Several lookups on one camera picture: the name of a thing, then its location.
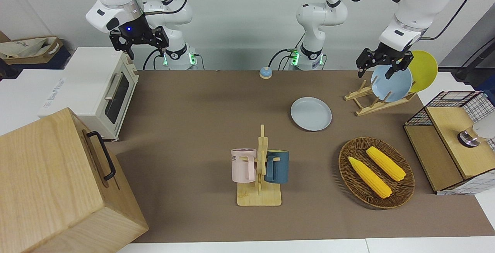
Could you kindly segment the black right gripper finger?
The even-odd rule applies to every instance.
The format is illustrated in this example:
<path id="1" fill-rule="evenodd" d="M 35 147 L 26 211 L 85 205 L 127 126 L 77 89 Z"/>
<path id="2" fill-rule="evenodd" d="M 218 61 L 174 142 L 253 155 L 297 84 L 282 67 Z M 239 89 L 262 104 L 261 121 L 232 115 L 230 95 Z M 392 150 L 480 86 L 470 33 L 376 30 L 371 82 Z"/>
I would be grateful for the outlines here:
<path id="1" fill-rule="evenodd" d="M 152 40 L 151 45 L 158 49 L 159 51 L 163 51 L 169 47 L 169 38 L 166 34 L 166 30 L 164 27 L 156 27 L 151 29 Z"/>
<path id="2" fill-rule="evenodd" d="M 120 31 L 110 31 L 109 39 L 116 51 L 122 51 L 126 53 L 131 60 L 134 59 L 134 52 L 131 50 L 133 43 L 131 40 L 124 38 Z"/>

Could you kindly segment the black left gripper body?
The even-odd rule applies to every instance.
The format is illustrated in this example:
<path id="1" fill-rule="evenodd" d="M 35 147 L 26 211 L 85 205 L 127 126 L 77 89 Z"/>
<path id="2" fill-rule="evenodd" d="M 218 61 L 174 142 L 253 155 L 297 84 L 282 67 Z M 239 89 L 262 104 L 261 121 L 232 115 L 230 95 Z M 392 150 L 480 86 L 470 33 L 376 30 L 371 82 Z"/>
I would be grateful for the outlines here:
<path id="1" fill-rule="evenodd" d="M 395 50 L 385 43 L 379 43 L 374 51 L 373 64 L 376 65 L 400 65 L 405 50 Z"/>

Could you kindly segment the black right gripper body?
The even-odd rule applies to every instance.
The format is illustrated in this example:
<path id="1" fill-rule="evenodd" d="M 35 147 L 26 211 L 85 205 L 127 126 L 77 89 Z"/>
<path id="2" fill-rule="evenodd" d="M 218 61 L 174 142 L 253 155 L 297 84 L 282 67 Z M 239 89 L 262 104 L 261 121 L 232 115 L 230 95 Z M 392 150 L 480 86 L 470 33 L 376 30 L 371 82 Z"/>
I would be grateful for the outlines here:
<path id="1" fill-rule="evenodd" d="M 148 25 L 145 14 L 141 14 L 136 20 L 126 22 L 118 27 L 120 37 L 125 41 L 122 43 L 119 39 L 120 46 L 133 44 L 149 44 L 154 45 L 154 34 Z"/>

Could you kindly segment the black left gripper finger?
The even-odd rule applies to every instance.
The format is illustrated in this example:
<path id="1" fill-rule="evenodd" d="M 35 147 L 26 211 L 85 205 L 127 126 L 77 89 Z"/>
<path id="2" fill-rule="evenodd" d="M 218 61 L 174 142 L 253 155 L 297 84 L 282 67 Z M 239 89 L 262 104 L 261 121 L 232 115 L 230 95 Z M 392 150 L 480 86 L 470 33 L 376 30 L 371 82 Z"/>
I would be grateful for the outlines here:
<path id="1" fill-rule="evenodd" d="M 375 66 L 377 66 L 376 52 L 369 48 L 364 48 L 357 58 L 358 77 L 363 77 L 369 68 Z"/>
<path id="2" fill-rule="evenodd" d="M 411 51 L 405 52 L 401 57 L 389 57 L 389 64 L 391 67 L 385 73 L 385 78 L 389 80 L 396 72 L 405 71 L 413 60 L 413 53 Z"/>

